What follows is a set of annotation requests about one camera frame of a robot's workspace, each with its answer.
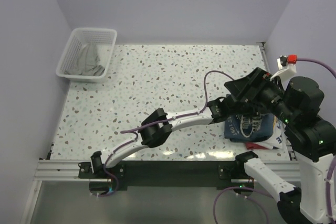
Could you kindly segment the blue tank top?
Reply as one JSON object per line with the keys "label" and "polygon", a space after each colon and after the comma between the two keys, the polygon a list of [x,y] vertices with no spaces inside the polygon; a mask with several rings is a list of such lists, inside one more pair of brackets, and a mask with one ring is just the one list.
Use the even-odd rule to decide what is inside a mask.
{"label": "blue tank top", "polygon": [[274,133],[274,120],[272,114],[232,115],[224,123],[224,138],[236,143],[268,140]]}

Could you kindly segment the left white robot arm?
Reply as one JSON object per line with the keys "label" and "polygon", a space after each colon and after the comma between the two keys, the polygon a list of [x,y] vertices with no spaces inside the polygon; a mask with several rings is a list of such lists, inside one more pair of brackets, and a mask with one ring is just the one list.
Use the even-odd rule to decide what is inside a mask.
{"label": "left white robot arm", "polygon": [[124,158],[145,148],[156,148],[163,145],[174,131],[196,125],[210,125],[226,121],[232,115],[262,115],[266,109],[255,102],[235,101],[231,95],[206,101],[202,109],[182,112],[166,112],[163,108],[155,110],[141,126],[122,131],[132,133],[131,137],[114,147],[105,161],[101,151],[94,152],[90,157],[90,171],[97,178],[108,174],[109,168],[115,167]]}

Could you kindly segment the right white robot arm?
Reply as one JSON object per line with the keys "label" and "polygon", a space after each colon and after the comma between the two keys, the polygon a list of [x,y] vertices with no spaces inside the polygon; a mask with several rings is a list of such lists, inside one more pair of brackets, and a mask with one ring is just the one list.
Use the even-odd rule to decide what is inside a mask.
{"label": "right white robot arm", "polygon": [[257,68],[225,87],[235,103],[265,109],[285,125],[301,185],[284,181],[253,152],[236,156],[233,173],[256,179],[276,201],[287,223],[335,223],[335,127],[319,116],[324,98],[319,85],[298,76],[283,89],[270,73]]}

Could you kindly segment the folded red shirt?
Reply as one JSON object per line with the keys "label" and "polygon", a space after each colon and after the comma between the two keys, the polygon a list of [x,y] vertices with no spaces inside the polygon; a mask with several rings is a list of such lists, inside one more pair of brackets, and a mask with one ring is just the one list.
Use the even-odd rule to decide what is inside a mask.
{"label": "folded red shirt", "polygon": [[253,143],[253,142],[247,142],[247,143],[245,143],[245,147],[248,150],[273,150],[274,149],[270,145],[263,146],[263,145],[260,145],[260,144],[257,144],[257,143]]}

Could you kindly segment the folded white printed shirt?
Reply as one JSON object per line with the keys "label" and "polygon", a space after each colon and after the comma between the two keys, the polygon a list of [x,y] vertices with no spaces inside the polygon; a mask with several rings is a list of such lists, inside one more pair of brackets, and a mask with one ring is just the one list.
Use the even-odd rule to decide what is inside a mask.
{"label": "folded white printed shirt", "polygon": [[282,123],[276,117],[274,117],[273,122],[273,135],[265,141],[258,142],[258,145],[270,150],[283,149],[284,137]]}

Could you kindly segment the grey garment in basket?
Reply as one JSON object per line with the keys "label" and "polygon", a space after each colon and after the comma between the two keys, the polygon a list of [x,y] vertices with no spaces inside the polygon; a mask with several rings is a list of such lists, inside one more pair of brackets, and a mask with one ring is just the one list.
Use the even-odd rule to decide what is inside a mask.
{"label": "grey garment in basket", "polygon": [[65,74],[77,76],[101,76],[105,67],[101,64],[97,45],[89,43],[79,53],[74,66],[65,71]]}

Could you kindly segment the white plastic laundry basket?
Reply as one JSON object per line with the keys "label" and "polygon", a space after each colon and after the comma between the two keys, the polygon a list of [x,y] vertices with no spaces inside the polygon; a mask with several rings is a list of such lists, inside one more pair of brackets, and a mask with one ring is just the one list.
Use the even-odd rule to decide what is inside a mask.
{"label": "white plastic laundry basket", "polygon": [[104,82],[116,38],[114,29],[74,29],[59,60],[56,75],[77,82]]}

